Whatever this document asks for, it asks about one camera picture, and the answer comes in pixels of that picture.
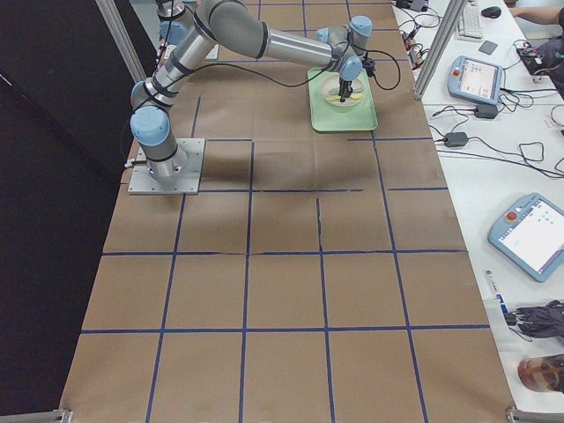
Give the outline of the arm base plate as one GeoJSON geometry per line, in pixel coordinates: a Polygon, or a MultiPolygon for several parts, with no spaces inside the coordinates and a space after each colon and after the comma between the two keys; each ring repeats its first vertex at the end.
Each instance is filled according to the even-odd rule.
{"type": "Polygon", "coordinates": [[[205,57],[206,61],[217,61],[219,58],[219,44],[215,44],[205,57]]]}
{"type": "Polygon", "coordinates": [[[196,195],[204,161],[204,138],[177,138],[176,152],[163,161],[149,160],[140,145],[132,166],[129,193],[132,195],[196,195]]]}

